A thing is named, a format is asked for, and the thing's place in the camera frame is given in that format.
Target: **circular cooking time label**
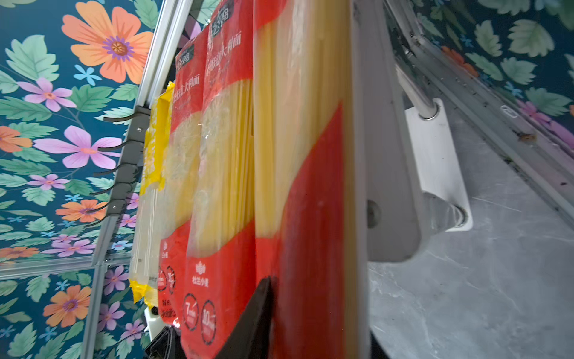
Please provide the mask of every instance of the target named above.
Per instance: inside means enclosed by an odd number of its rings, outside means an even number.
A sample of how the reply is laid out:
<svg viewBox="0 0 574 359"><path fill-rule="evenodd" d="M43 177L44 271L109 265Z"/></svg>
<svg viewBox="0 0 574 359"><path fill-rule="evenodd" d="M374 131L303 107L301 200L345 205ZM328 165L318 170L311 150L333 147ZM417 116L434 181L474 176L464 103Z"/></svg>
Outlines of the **circular cooking time label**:
<svg viewBox="0 0 574 359"><path fill-rule="evenodd" d="M216 316L214 304L208 300L201 311L201 338L207 345L215 339Z"/></svg>
<svg viewBox="0 0 574 359"><path fill-rule="evenodd" d="M183 316L187 329L194 331L199 320L199 305L191 293L188 293L183 300Z"/></svg>
<svg viewBox="0 0 574 359"><path fill-rule="evenodd" d="M167 286L167 280L165 277L165 272L163 271L163 269L160 268L160 272L157 278L157 290L163 292L166 286Z"/></svg>

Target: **floral wallpaper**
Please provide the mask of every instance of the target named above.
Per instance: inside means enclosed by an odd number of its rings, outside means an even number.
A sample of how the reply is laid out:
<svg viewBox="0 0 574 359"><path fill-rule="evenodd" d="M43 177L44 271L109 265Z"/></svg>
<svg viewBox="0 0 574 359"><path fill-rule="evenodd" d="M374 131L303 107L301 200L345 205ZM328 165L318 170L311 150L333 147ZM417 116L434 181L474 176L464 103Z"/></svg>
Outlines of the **floral wallpaper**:
<svg viewBox="0 0 574 359"><path fill-rule="evenodd" d="M0 0L0 265L90 256L161 0ZM113 239L130 250L138 191Z"/></svg>
<svg viewBox="0 0 574 359"><path fill-rule="evenodd" d="M92 275L90 270L0 281L0 353L79 358Z"/></svg>
<svg viewBox="0 0 574 359"><path fill-rule="evenodd" d="M413 3L446 56L574 149L574 1Z"/></svg>

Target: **white mounting plate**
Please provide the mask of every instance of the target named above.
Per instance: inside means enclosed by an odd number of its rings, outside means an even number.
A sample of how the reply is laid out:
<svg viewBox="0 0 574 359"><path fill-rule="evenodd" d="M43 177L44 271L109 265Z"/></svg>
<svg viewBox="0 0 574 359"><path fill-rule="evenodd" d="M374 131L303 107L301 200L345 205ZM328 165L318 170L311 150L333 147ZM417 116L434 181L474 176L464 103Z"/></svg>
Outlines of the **white mounting plate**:
<svg viewBox="0 0 574 359"><path fill-rule="evenodd" d="M432 193L466 212L466 223L447 232L467 231L472 228L472 214L451 129L448 126L447 112L441 99L436 98L434 101L439 107L439 113L430 121L423 120L414 107L405 111L418 180L423 191Z"/></svg>

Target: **yellow pasta package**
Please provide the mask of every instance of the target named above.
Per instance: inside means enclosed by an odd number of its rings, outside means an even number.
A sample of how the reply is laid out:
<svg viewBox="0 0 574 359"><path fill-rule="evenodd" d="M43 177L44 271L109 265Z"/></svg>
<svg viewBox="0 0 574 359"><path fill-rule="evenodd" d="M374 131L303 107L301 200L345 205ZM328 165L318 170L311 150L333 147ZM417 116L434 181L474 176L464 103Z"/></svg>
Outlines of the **yellow pasta package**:
<svg viewBox="0 0 574 359"><path fill-rule="evenodd" d="M208 30L200 164L182 343L212 358L255 290L253 0L221 1Z"/></svg>
<svg viewBox="0 0 574 359"><path fill-rule="evenodd" d="M358 357L350 8L255 0L256 281L273 278L272 358Z"/></svg>

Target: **metal rod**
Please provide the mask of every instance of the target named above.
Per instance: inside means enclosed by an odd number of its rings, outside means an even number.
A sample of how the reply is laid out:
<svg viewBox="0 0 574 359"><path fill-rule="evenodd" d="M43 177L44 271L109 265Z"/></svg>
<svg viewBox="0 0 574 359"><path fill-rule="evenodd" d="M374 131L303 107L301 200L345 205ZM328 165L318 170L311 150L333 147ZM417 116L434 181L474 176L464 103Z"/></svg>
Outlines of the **metal rod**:
<svg viewBox="0 0 574 359"><path fill-rule="evenodd" d="M417 108L419 115L426 120L433 119L439 113L439 107L426 92L412 79L401 66L395 63L398 82L410 101Z"/></svg>

